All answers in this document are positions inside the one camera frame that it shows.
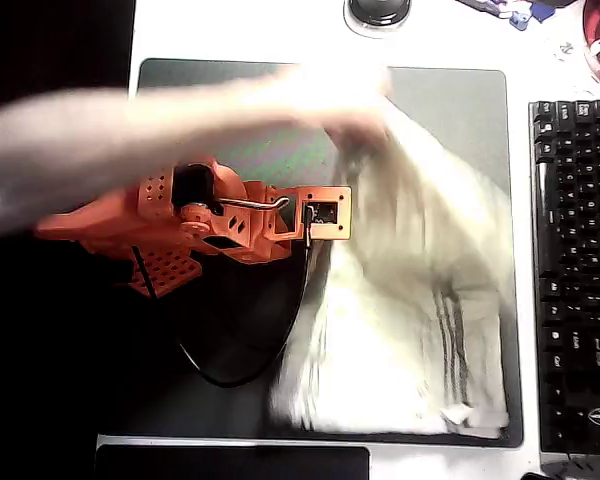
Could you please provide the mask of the person's left hand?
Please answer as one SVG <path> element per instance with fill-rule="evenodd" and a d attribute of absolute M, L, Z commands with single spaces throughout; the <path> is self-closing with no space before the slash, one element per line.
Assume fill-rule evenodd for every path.
<path fill-rule="evenodd" d="M 241 106 L 261 124 L 324 130 L 337 145 L 382 147 L 386 67 L 357 63 L 286 66 L 250 81 Z"/>

